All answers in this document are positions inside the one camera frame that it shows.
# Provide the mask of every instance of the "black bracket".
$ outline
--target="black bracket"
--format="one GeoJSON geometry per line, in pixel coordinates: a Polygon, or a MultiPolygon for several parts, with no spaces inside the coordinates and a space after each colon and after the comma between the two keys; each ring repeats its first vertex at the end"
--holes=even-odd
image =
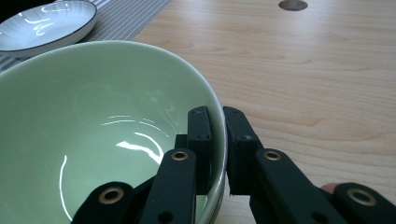
{"type": "MultiPolygon", "coordinates": [[[[232,195],[250,196],[257,223],[396,223],[396,206],[373,189],[346,183],[334,194],[315,187],[283,152],[264,148],[245,114],[224,107],[232,195]]],[[[163,156],[158,173],[133,188],[95,189],[73,224],[194,223],[195,196],[211,189],[213,138],[205,106],[188,115],[188,133],[163,156]]]]}

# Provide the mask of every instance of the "striped placemat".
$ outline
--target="striped placemat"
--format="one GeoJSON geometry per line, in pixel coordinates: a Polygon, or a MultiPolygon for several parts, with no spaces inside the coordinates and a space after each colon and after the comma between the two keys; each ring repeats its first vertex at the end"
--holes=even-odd
{"type": "MultiPolygon", "coordinates": [[[[98,8],[97,22],[80,42],[131,40],[171,0],[90,0],[98,8]]],[[[0,54],[0,72],[25,61],[0,54]]]]}

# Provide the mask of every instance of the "bowl rim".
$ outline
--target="bowl rim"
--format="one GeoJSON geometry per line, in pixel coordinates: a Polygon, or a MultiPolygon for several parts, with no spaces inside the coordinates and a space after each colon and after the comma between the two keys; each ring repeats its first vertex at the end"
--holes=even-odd
{"type": "MultiPolygon", "coordinates": [[[[63,39],[66,39],[66,38],[78,33],[80,30],[82,30],[84,27],[86,27],[88,24],[90,24],[91,22],[93,22],[96,19],[96,17],[97,17],[97,7],[96,7],[96,5],[94,3],[92,3],[92,2],[89,2],[89,1],[80,1],[80,0],[67,0],[67,1],[49,3],[49,4],[41,5],[41,6],[38,6],[38,7],[32,7],[32,8],[26,9],[26,10],[20,12],[20,13],[27,12],[27,11],[30,11],[30,10],[36,10],[38,8],[45,7],[45,6],[58,5],[58,4],[62,4],[62,3],[72,3],[72,4],[74,4],[74,2],[78,2],[78,3],[81,3],[81,4],[86,4],[86,6],[89,6],[89,7],[91,7],[93,9],[93,14],[92,14],[91,18],[88,21],[86,21],[85,23],[81,24],[78,29],[76,29],[75,31],[73,31],[72,33],[70,33],[68,35],[61,36],[59,38],[56,38],[56,39],[51,40],[49,42],[46,42],[44,44],[36,45],[36,46],[25,48],[25,49],[0,49],[0,53],[5,53],[5,54],[7,54],[7,53],[17,53],[17,52],[24,52],[24,51],[29,51],[29,50],[32,50],[32,49],[40,49],[40,48],[46,47],[48,45],[51,45],[51,44],[56,43],[56,42],[59,42],[59,41],[61,41],[63,39]]],[[[16,15],[8,18],[7,20],[3,21],[2,23],[0,23],[0,26],[3,23],[6,23],[7,21],[13,20],[15,17],[18,16],[18,14],[16,14],[16,15]]]]}

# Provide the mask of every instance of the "wood grain surface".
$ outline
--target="wood grain surface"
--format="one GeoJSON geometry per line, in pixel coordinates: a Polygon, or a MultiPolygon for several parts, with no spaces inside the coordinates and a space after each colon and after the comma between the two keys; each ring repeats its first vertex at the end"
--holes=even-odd
{"type": "MultiPolygon", "coordinates": [[[[195,66],[316,185],[396,203],[396,1],[173,0],[135,39],[195,66]]],[[[254,223],[226,189],[216,223],[254,223]]]]}

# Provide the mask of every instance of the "screw hole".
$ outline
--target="screw hole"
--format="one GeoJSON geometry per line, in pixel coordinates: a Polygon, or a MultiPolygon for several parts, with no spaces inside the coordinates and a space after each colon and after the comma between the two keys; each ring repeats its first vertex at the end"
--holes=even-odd
{"type": "Polygon", "coordinates": [[[189,157],[189,154],[187,154],[187,152],[184,152],[184,151],[177,151],[172,154],[172,159],[174,159],[175,161],[184,161],[188,157],[189,157]]]}
{"type": "Polygon", "coordinates": [[[264,152],[264,157],[270,161],[279,161],[282,156],[274,151],[266,151],[264,152]]]}
{"type": "Polygon", "coordinates": [[[356,203],[360,203],[367,206],[376,205],[375,197],[365,190],[349,189],[346,193],[349,196],[349,198],[351,198],[356,203]]]}
{"type": "Polygon", "coordinates": [[[112,204],[118,202],[123,197],[123,190],[119,187],[110,187],[105,189],[99,196],[99,202],[103,204],[112,204]]]}
{"type": "Polygon", "coordinates": [[[160,223],[170,223],[173,220],[173,215],[170,212],[162,212],[158,215],[158,221],[160,223]]]}
{"type": "Polygon", "coordinates": [[[312,218],[317,223],[328,223],[329,222],[329,219],[325,215],[323,215],[321,213],[318,213],[318,212],[313,212],[312,213],[312,218]]]}
{"type": "Polygon", "coordinates": [[[279,3],[279,7],[287,11],[301,11],[308,7],[302,0],[285,0],[279,3]]]}

